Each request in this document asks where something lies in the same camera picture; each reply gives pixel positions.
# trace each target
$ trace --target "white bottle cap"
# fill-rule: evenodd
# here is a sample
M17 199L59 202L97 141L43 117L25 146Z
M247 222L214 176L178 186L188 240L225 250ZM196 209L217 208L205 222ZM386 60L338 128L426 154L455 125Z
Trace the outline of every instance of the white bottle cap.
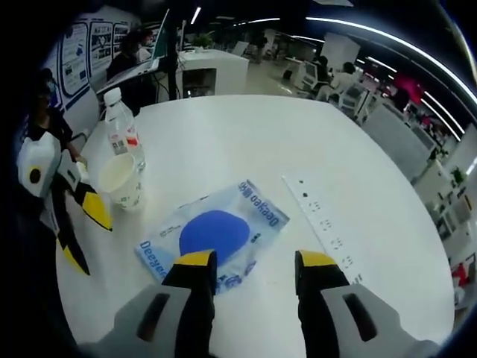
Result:
M106 103L107 106L112 106L119 101L121 101L121 89L119 87L104 93L104 103Z

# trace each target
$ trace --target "paper cup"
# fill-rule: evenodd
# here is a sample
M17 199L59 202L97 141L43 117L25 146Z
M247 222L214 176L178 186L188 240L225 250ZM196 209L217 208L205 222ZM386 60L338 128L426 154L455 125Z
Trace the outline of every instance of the paper cup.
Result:
M99 189L126 211L141 207L144 201L141 178L130 153L116 155L104 165L99 172Z

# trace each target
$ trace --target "power strip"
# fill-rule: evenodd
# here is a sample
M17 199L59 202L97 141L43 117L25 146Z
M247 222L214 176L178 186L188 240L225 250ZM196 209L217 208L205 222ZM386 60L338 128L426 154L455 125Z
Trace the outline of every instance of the power strip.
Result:
M360 259L353 254L348 238L340 232L339 220L326 205L326 194L320 191L319 183L315 179L307 180L306 175L283 175L282 178L324 247L325 254L333 258L350 283L363 283L365 277Z

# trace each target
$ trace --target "water bottle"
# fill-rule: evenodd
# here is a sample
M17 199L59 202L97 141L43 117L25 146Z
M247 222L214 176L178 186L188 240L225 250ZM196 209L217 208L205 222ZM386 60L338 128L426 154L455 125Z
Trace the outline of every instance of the water bottle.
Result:
M121 101L121 89L118 87L104 94L107 105L105 125L107 136L115 155L130 152L137 163L139 171L146 167L144 149L131 110Z

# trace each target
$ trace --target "round white table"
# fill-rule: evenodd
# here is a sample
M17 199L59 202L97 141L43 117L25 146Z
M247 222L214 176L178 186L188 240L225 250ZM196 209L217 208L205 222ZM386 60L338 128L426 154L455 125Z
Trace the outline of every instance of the round white table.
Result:
M166 102L137 117L147 166L145 208L112 208L113 232L78 207L72 218L91 276L57 251L63 307L78 342L100 339L116 311L149 283L134 248L145 227L181 204L252 180L290 222L239 287L215 297L210 341L218 357L305 357L294 293L294 252L322 251L282 175L320 174L341 224L365 248L367 287L400 314L418 339L451 332L452 280L435 226L410 183L379 146L329 104L266 95L224 95ZM100 122L83 155L93 186L113 151Z

